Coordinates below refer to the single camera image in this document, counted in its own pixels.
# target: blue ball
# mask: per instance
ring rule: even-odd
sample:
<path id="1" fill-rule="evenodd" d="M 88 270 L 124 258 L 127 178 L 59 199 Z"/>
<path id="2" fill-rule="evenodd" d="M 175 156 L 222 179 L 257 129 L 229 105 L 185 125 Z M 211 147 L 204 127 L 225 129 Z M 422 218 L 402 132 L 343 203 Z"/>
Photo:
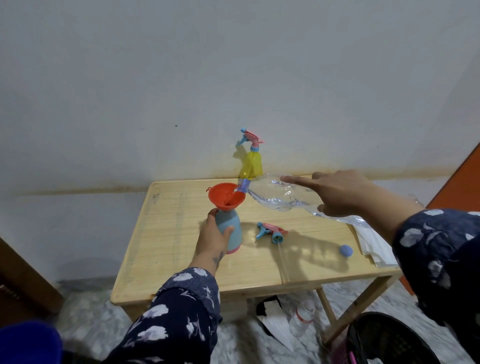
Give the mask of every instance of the blue ball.
<path id="1" fill-rule="evenodd" d="M 340 254 L 346 256 L 347 258 L 353 254 L 353 249 L 348 245 L 342 245 L 339 250 Z"/>

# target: spray bottle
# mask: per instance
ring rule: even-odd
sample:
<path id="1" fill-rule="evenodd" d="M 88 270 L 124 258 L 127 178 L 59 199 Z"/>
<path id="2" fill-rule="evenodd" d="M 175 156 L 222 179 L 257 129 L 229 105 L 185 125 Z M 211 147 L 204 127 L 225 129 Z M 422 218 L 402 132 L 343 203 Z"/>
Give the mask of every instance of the spray bottle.
<path id="1" fill-rule="evenodd" d="M 262 156 L 258 151 L 260 149 L 259 144 L 262 144 L 264 141 L 246 129 L 242 129 L 241 132 L 243 133 L 243 138 L 237 143 L 237 146 L 245 143 L 246 141 L 252 143 L 250 152 L 243 161 L 238 184 L 238 191 L 247 193 L 250 181 L 253 178 L 263 174 Z"/>

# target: black basket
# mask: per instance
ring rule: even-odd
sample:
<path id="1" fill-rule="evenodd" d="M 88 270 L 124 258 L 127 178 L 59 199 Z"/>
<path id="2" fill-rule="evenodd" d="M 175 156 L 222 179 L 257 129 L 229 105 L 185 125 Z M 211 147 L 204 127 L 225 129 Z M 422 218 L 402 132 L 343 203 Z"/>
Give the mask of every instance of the black basket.
<path id="1" fill-rule="evenodd" d="M 404 323 L 379 312 L 366 312 L 347 332 L 347 350 L 357 364 L 379 358 L 384 364 L 440 364 L 423 339 Z"/>

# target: right hand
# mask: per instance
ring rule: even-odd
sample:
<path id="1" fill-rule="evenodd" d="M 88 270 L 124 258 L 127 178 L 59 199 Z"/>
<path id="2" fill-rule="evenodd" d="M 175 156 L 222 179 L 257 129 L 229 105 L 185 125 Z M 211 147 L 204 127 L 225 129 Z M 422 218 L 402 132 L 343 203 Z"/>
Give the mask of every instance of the right hand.
<path id="1" fill-rule="evenodd" d="M 335 173 L 315 172 L 312 179 L 282 176 L 283 182 L 311 188 L 318 193 L 323 204 L 318 211 L 335 218 L 360 215 L 361 208 L 377 186 L 357 170 L 339 170 Z"/>

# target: orange funnel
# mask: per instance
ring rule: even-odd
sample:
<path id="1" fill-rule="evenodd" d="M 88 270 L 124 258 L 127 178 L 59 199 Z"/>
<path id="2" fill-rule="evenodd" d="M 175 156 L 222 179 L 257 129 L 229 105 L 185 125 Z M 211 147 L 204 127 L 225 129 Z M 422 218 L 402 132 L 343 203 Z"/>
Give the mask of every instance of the orange funnel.
<path id="1" fill-rule="evenodd" d="M 234 183 L 219 183 L 209 187 L 208 198 L 220 210 L 230 211 L 240 205 L 245 200 L 245 194 L 240 191 L 234 192 L 237 185 Z"/>

